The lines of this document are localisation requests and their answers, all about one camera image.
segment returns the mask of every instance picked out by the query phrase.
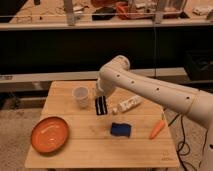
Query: sponge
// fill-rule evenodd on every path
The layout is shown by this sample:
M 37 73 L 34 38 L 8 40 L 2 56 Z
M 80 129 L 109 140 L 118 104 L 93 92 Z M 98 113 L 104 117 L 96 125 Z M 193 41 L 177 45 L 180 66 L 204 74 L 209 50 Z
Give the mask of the sponge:
M 111 126 L 111 131 L 110 133 L 114 136 L 126 136 L 126 137 L 130 137 L 131 134 L 131 125 L 127 124 L 127 123 L 122 123 L 122 124 L 118 124 L 118 123 L 112 123 Z

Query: floor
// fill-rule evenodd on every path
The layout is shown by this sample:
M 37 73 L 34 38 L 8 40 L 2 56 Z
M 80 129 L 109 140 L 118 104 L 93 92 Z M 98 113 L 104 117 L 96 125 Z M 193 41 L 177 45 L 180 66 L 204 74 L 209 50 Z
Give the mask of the floor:
M 0 171 L 43 171 L 45 169 L 26 169 L 24 161 L 30 146 L 31 130 L 39 120 L 45 97 L 21 98 L 19 100 L 18 105 L 14 105 L 14 98 L 7 99 L 0 110 Z M 165 113 L 168 123 L 176 116 L 176 113 L 168 109 Z M 182 156 L 182 160 L 191 163 L 198 169 L 202 157 L 205 130 L 185 117 L 183 123 L 186 141 L 190 146 L 190 154 Z M 177 146 L 183 139 L 180 117 L 170 126 L 170 129 Z M 187 150 L 185 146 L 182 152 L 187 152 Z M 186 166 L 189 171 L 195 170 L 188 164 Z

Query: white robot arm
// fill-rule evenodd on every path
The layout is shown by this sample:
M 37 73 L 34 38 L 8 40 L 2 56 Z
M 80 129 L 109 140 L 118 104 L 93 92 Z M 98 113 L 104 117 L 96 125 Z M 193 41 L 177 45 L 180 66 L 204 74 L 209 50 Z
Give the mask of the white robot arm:
M 129 60 L 121 55 L 102 66 L 96 83 L 97 96 L 108 97 L 118 86 L 186 115 L 208 129 L 200 171 L 212 171 L 213 95 L 195 88 L 139 76 L 128 71 L 129 69 Z

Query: white cup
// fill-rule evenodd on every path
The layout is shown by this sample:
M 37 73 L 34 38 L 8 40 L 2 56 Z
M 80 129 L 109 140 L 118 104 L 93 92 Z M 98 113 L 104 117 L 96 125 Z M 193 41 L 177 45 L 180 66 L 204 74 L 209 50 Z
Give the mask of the white cup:
M 72 95 L 80 108 L 86 108 L 89 104 L 89 90 L 87 87 L 76 87 Z

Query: orange plate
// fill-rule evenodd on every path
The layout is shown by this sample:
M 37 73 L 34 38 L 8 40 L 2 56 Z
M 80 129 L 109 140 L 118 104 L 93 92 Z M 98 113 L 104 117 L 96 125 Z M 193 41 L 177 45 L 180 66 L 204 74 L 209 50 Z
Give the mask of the orange plate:
M 59 149 L 68 139 L 69 127 L 59 117 L 41 120 L 33 129 L 31 144 L 40 153 L 49 153 Z

